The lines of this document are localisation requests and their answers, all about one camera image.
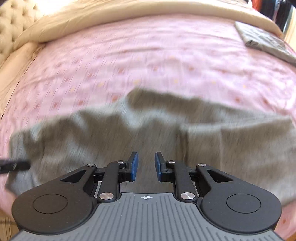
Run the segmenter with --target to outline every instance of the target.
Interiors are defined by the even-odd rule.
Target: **gray ribbed plate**
[[[42,236],[21,231],[13,241],[279,241],[272,230],[257,235],[222,231],[191,203],[177,201],[173,194],[123,193],[113,203],[100,204],[94,215],[70,232]]]

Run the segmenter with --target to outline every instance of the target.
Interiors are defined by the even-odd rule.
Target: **gray cloth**
[[[234,26],[247,47],[262,50],[296,67],[296,56],[287,50],[283,40],[249,24],[235,22]]]
[[[97,109],[43,122],[15,133],[12,158],[30,159],[29,171],[10,173],[15,194],[88,163],[105,167],[139,153],[134,183],[121,191],[172,191],[157,182],[155,152],[188,166],[206,163],[274,193],[296,197],[296,131],[289,117],[237,110],[200,99],[136,89]]]

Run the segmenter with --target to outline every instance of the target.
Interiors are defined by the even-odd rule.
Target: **pink bedspread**
[[[39,53],[0,123],[0,154],[8,156],[16,130],[116,101],[135,87],[295,120],[295,80],[293,66],[246,48],[232,20],[164,15],[95,26],[52,41]],[[12,199],[2,192],[0,207],[8,213]]]

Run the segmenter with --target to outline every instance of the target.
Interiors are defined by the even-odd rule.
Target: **hanging clothes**
[[[280,5],[281,5],[281,0],[276,0],[276,3],[274,5],[274,15],[272,17],[272,21],[274,21],[274,22],[276,21],[276,16],[279,11]]]
[[[274,16],[276,0],[262,0],[260,12],[266,17],[272,19]]]
[[[289,0],[289,2],[290,2],[294,7],[296,7],[296,0]]]
[[[252,0],[252,7],[260,12],[262,6],[262,0]]]
[[[292,4],[288,1],[282,1],[280,4],[279,11],[276,17],[276,24],[279,26],[281,31],[284,31],[291,7]]]

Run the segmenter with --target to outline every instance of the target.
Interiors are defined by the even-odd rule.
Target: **beige headboard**
[[[34,0],[7,0],[0,6],[0,66],[16,38],[41,17]]]

